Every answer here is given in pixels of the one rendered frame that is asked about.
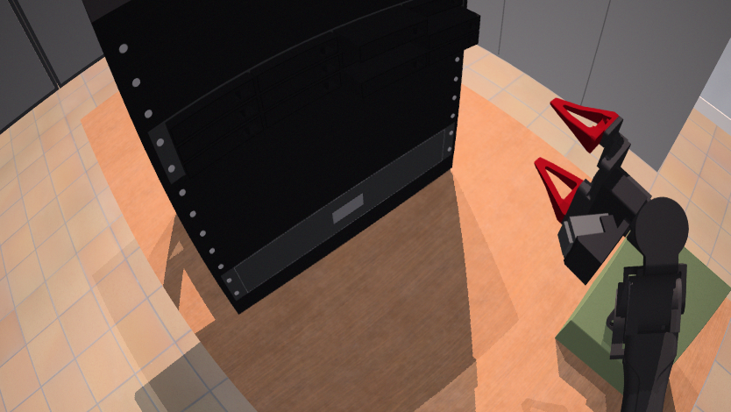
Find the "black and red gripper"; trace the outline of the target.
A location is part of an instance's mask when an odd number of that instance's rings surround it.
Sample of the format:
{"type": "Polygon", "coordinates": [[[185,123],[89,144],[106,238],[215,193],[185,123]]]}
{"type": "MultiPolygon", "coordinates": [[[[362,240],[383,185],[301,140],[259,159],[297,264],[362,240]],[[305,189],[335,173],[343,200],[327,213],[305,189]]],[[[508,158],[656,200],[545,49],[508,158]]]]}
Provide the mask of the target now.
{"type": "MultiPolygon", "coordinates": [[[[587,179],[582,180],[541,157],[534,162],[536,170],[547,190],[557,221],[560,224],[568,221],[569,217],[586,216],[588,214],[600,191],[601,185],[615,168],[621,171],[648,197],[643,206],[651,200],[652,195],[621,168],[621,164],[631,146],[628,139],[619,133],[623,122],[622,117],[613,111],[584,107],[559,98],[550,101],[550,105],[587,152],[591,153],[598,144],[604,148],[597,164],[599,170],[593,177],[592,182],[589,182],[587,179]],[[567,110],[597,123],[596,127],[587,127],[567,110]],[[571,189],[571,193],[565,199],[561,198],[545,169],[554,174],[571,189]]],[[[642,207],[631,222],[633,227],[635,227],[635,221],[642,207]]]]}

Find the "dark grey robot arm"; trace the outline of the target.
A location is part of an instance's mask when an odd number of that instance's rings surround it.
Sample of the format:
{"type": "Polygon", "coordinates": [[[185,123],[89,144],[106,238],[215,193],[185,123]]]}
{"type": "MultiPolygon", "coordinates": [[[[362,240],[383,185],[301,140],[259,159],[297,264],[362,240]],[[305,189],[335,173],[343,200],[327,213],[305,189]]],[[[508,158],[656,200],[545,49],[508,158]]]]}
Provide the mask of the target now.
{"type": "Polygon", "coordinates": [[[610,359],[623,364],[621,412],[663,412],[685,312],[687,264],[678,263],[678,255],[688,238],[688,219],[676,201],[657,197],[643,206],[647,198],[615,168],[588,214],[569,217],[557,234],[564,264],[585,285],[628,227],[627,241],[643,256],[643,266],[624,267],[607,317],[610,359]]]}

